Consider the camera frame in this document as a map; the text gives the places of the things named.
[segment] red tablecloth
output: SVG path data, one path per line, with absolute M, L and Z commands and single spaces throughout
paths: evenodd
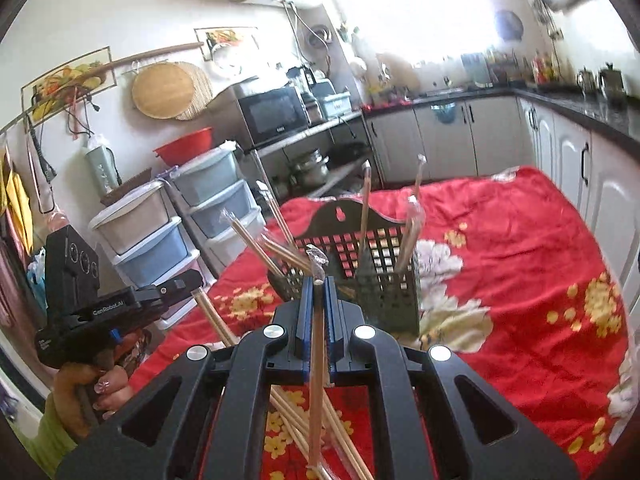
M 370 206 L 403 219 L 409 193 L 375 192 Z M 596 241 L 553 183 L 531 168 L 423 186 L 419 199 L 427 213 L 420 254 L 432 260 L 423 268 L 423 345 L 449 345 L 570 453 L 586 478 L 610 447 L 616 419 L 607 394 L 620 393 L 628 347 L 620 291 Z M 305 231 L 321 205 L 296 199 L 282 207 L 294 235 Z M 280 303 L 249 251 L 209 295 L 239 335 L 267 324 Z M 200 311 L 192 311 L 136 371 L 132 385 L 147 384 L 189 346 L 217 340 Z M 306 389 L 290 390 L 307 410 Z M 373 471 L 366 390 L 328 393 Z M 313 477 L 275 414 L 264 449 L 263 479 Z M 337 457 L 326 457 L 347 479 Z

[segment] microwave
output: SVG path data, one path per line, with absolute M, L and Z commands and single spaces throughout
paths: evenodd
M 207 108 L 212 113 L 214 134 L 217 131 L 225 139 L 235 140 L 245 151 L 309 126 L 305 105 L 294 86 L 250 93 L 241 84 L 231 85 Z

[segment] cabinet handle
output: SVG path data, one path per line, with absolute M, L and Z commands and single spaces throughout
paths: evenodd
M 582 149 L 582 153 L 580 154 L 580 177 L 584 181 L 584 185 L 589 185 L 589 179 L 584 176 L 584 154 L 589 151 L 589 143 L 584 143 L 584 148 Z

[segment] red plastic basin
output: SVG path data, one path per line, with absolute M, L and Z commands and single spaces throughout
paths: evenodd
M 162 158 L 166 165 L 181 166 L 211 149 L 212 131 L 213 128 L 203 128 L 160 146 L 154 152 Z

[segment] bright window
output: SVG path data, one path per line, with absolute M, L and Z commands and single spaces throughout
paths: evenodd
M 353 25 L 377 53 L 409 62 L 483 52 L 498 39 L 489 0 L 345 0 Z

